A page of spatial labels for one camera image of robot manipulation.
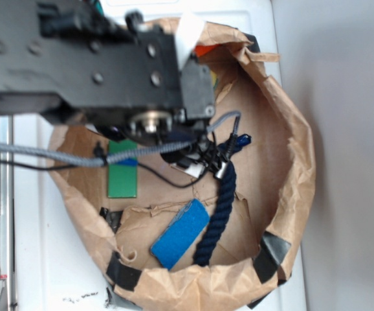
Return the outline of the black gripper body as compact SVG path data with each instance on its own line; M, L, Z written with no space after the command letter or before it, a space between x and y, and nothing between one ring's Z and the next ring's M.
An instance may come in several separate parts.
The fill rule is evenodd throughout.
M144 146L189 142L164 152L166 161L192 161L208 145L214 115L210 73L197 58L178 54L175 36L161 26L128 19L46 19L44 35L65 48L60 105L45 112L53 124L93 125L114 140Z

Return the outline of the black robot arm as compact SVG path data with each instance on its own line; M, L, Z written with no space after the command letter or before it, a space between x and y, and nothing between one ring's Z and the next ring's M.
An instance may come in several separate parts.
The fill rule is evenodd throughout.
M88 1L0 1L0 115L92 126L182 166L210 159L209 68L132 11L121 26Z

